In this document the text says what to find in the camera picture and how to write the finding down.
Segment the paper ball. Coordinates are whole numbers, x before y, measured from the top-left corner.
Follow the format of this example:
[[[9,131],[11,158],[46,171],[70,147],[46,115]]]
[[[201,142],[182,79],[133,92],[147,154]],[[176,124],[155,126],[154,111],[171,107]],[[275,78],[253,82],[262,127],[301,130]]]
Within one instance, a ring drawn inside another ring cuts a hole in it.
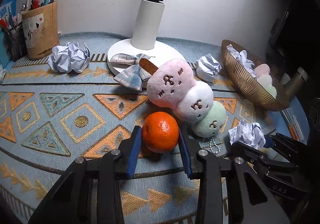
[[[229,141],[231,145],[235,142],[241,142],[257,150],[264,147],[266,139],[259,123],[246,123],[241,120],[237,126],[228,130]]]
[[[196,61],[196,74],[206,82],[213,83],[216,76],[221,71],[221,65],[211,54],[201,56]]]
[[[48,66],[54,72],[82,73],[89,65],[91,53],[84,44],[80,48],[77,42],[68,42],[64,46],[55,46],[48,58]]]
[[[227,50],[231,53],[231,55],[240,63],[246,71],[253,77],[256,78],[257,75],[254,72],[254,62],[247,58],[247,52],[242,50],[238,52],[232,45],[227,46]]]

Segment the orange tangerine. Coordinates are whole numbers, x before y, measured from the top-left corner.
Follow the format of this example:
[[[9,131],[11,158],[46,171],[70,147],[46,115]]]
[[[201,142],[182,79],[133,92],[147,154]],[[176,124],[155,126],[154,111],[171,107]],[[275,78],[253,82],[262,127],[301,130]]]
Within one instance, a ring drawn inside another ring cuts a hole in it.
[[[179,127],[173,116],[166,112],[154,112],[148,115],[142,127],[142,139],[146,147],[158,154],[171,151],[176,147]]]

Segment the tricolour dango plush with stick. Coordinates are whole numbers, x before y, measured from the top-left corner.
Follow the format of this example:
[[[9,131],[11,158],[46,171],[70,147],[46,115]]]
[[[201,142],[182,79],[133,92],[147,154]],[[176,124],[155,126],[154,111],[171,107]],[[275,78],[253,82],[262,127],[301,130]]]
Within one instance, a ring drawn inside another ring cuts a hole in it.
[[[151,74],[146,91],[153,104],[171,109],[179,120],[190,123],[199,137],[209,138],[223,128],[227,121],[225,107],[214,100],[206,82],[194,78],[186,61],[172,59],[157,67],[142,58],[139,65]]]

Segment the plaid fabric bow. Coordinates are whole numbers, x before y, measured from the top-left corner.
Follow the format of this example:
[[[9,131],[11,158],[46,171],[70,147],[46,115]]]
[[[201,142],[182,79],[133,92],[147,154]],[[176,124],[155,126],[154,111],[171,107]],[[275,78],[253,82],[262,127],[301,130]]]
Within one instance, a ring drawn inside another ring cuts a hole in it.
[[[110,63],[127,65],[122,72],[114,77],[114,80],[124,87],[140,92],[143,88],[143,83],[151,77],[151,74],[139,65],[142,58],[149,60],[151,57],[146,54],[129,55],[124,53],[112,56]]]

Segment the small paper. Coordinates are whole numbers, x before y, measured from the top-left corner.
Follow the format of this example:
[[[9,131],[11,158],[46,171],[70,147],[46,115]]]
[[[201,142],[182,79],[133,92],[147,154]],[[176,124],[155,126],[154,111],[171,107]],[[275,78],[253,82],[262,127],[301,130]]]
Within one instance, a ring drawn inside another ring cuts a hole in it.
[[[6,73],[7,73],[7,70],[6,70],[6,69],[3,69],[3,68],[0,69],[0,84],[2,84],[2,82],[3,82],[4,78],[5,78]]]

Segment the grey metal bottle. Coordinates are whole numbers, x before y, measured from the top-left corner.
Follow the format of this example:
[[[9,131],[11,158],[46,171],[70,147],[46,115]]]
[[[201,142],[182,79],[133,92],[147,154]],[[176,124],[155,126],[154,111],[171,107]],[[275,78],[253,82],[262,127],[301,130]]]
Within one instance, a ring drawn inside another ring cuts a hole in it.
[[[287,96],[295,95],[307,80],[308,74],[302,67],[299,67],[294,77],[285,84]]]

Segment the brown ribbed bowl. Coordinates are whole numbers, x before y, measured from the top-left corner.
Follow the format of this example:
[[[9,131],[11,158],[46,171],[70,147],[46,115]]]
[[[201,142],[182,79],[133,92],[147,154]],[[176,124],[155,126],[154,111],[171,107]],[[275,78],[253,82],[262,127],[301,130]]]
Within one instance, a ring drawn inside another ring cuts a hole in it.
[[[257,82],[253,76],[236,60],[227,50],[227,46],[232,45],[236,50],[244,50],[244,47],[231,40],[222,40],[221,58],[223,67],[235,85],[235,87],[247,98],[254,106],[269,111],[281,111],[289,107],[289,100],[284,88],[276,78],[272,78],[273,86],[277,90],[274,98],[268,91]]]

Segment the blue patterned table mat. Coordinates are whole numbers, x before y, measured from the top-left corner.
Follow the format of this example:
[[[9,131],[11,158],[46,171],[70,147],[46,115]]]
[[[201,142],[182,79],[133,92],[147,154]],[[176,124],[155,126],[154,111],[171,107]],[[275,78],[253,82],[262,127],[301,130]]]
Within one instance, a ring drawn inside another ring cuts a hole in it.
[[[70,34],[61,41],[89,46],[83,73],[58,74],[45,58],[22,58],[1,84],[1,196],[22,223],[77,157],[101,158],[158,111],[145,92],[114,81],[106,58],[117,36]],[[194,223],[199,187],[185,175],[178,148],[163,155],[143,149],[135,174],[120,185],[124,220]]]

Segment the black mesh pen holder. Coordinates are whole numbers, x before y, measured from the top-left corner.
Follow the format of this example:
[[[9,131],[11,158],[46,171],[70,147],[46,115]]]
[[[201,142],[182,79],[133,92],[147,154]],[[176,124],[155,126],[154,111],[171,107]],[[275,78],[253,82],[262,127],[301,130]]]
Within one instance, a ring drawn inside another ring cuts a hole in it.
[[[17,61],[28,54],[22,22],[5,31],[5,40],[8,45],[7,54],[10,60]]]

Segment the brown cardboard pen holder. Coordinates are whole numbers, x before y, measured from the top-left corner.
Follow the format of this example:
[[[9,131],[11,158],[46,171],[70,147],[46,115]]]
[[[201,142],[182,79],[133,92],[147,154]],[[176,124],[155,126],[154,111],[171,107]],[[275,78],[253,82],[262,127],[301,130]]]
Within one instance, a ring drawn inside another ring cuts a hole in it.
[[[57,3],[22,13],[22,27],[29,59],[38,60],[52,53],[59,41]]]

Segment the white desk lamp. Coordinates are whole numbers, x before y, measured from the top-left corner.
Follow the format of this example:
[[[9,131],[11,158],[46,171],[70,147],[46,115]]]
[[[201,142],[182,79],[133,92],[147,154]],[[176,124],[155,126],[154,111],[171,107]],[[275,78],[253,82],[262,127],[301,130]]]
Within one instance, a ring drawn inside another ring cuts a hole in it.
[[[156,66],[161,66],[171,59],[184,59],[183,55],[165,43],[157,41],[157,34],[163,11],[164,0],[141,0],[133,35],[129,39],[121,40],[113,44],[107,52],[107,65],[116,76],[127,65],[110,63],[112,56],[120,53],[137,55],[146,54]]]

